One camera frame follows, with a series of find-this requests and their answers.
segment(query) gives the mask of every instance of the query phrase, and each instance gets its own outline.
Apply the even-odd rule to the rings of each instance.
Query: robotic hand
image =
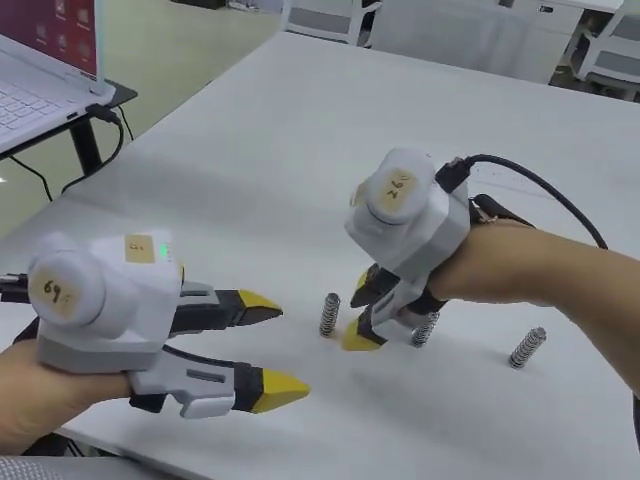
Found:
[[[411,344],[445,305],[426,288],[431,272],[458,250],[473,223],[508,218],[532,226],[487,195],[469,199],[468,172],[457,175],[458,162],[395,149],[358,187],[346,230],[376,264],[360,277],[351,300],[352,308],[366,308],[347,327],[345,350]]]
[[[27,274],[0,277],[2,301],[31,303],[37,355],[77,374],[127,372],[131,405],[159,413],[168,394],[184,418],[262,413],[308,395],[307,385],[246,363],[214,360],[165,345],[176,335],[252,325],[282,315],[248,291],[185,282],[171,235],[156,231],[100,239],[88,248],[54,233]]]

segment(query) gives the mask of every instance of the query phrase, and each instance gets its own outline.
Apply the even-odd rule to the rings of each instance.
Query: floor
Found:
[[[140,93],[125,107],[135,135],[148,130],[207,82],[221,75],[269,37],[277,15],[206,10],[169,0],[108,0],[105,4],[106,72]],[[103,156],[110,155],[114,129],[97,128]],[[68,136],[19,155],[40,171],[57,196],[81,174]],[[10,160],[0,162],[0,238],[47,202],[40,180]]]

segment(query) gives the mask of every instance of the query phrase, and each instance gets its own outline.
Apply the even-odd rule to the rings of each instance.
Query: handwritten label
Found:
[[[380,192],[378,207],[388,213],[398,213],[417,183],[416,177],[411,172],[401,168],[392,170]]]
[[[124,237],[124,257],[129,263],[155,263],[153,238],[150,235],[127,235]]]
[[[360,202],[362,201],[362,198],[364,197],[364,194],[366,191],[367,191],[366,182],[363,182],[360,185],[358,185],[358,188],[356,189],[356,193],[354,193],[353,197],[351,197],[352,207],[360,205]]]
[[[73,287],[46,269],[38,270],[29,279],[29,295],[66,320],[73,318],[80,300],[78,292]]]

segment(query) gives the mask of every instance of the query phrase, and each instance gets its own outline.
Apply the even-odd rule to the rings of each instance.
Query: yellow fingertip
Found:
[[[360,275],[360,278],[358,279],[358,285],[356,286],[356,292],[364,287],[365,283],[367,283],[367,275],[368,272],[364,272],[362,275]]]
[[[242,300],[242,303],[244,303],[245,308],[263,307],[282,311],[282,308],[279,305],[273,303],[268,298],[258,295],[257,293],[250,292],[249,290],[238,290],[238,295],[240,295],[240,299]]]
[[[300,400],[311,392],[309,385],[285,373],[262,370],[263,393],[251,413],[264,413]]]
[[[349,323],[342,336],[342,348],[350,352],[372,352],[378,350],[380,345],[358,335],[358,319]]]

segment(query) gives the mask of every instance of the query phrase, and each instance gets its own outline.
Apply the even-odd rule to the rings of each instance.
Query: coil spring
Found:
[[[433,329],[440,318],[440,312],[430,313],[428,317],[429,319],[427,323],[419,326],[413,331],[413,335],[411,336],[411,345],[413,347],[421,348],[425,343],[427,343],[431,336],[431,332],[433,332]]]
[[[511,368],[520,369],[525,366],[535,351],[547,340],[547,332],[542,327],[532,329],[509,357]]]
[[[340,310],[340,297],[337,293],[330,293],[324,299],[322,319],[320,320],[320,335],[330,337],[336,328],[338,311]]]

